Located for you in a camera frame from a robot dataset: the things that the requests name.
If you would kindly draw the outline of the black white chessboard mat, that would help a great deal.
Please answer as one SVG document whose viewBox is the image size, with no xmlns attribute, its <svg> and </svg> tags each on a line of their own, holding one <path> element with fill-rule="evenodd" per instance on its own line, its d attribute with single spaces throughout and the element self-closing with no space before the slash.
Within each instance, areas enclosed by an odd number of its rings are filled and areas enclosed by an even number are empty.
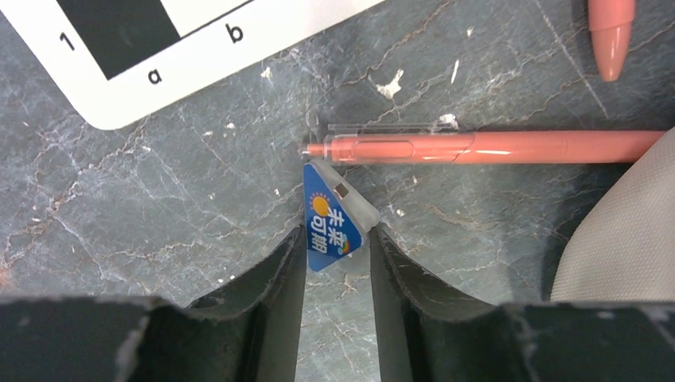
<svg viewBox="0 0 675 382">
<path fill-rule="evenodd" d="M 83 119 L 125 127 L 373 6 L 370 1 L 4 1 Z"/>
</svg>

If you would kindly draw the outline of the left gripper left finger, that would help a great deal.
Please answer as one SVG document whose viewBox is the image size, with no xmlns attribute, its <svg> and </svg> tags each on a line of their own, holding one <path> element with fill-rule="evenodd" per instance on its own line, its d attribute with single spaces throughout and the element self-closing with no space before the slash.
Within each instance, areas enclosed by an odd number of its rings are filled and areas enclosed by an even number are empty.
<svg viewBox="0 0 675 382">
<path fill-rule="evenodd" d="M 157 296 L 1 298 L 4 381 L 292 381 L 306 232 L 181 307 Z"/>
</svg>

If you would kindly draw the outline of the cream canvas backpack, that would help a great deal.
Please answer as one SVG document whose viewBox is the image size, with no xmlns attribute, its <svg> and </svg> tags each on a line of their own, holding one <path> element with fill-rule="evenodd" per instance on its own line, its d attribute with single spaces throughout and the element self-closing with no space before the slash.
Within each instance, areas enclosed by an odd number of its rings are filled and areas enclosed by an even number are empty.
<svg viewBox="0 0 675 382">
<path fill-rule="evenodd" d="M 553 301 L 674 300 L 674 131 L 603 196 L 573 233 Z"/>
</svg>

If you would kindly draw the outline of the clear tape roll dispenser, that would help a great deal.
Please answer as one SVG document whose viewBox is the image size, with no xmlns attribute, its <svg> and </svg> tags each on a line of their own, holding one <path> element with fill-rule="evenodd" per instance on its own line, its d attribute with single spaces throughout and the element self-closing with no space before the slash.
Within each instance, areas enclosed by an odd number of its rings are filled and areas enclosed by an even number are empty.
<svg viewBox="0 0 675 382">
<path fill-rule="evenodd" d="M 302 179 L 308 265 L 321 271 L 363 248 L 380 214 L 322 159 L 306 163 Z"/>
</svg>

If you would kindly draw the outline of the pink pen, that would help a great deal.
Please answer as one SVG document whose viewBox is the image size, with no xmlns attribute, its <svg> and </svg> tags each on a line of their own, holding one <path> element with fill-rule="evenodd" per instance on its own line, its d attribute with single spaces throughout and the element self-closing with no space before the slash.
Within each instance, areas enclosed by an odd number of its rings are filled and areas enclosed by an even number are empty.
<svg viewBox="0 0 675 382">
<path fill-rule="evenodd" d="M 607 164 L 636 162 L 662 131 L 461 131 L 450 124 L 330 125 L 304 158 L 373 164 Z"/>
<path fill-rule="evenodd" d="M 599 75 L 616 81 L 628 54 L 635 0 L 588 0 L 587 16 Z"/>
</svg>

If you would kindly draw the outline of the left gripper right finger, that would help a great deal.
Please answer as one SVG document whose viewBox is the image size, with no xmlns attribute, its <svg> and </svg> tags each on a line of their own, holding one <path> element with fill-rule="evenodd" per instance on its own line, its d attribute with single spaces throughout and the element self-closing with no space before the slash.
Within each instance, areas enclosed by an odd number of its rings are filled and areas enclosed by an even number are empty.
<svg viewBox="0 0 675 382">
<path fill-rule="evenodd" d="M 666 302 L 491 305 L 369 233 L 384 381 L 671 381 L 674 306 Z"/>
</svg>

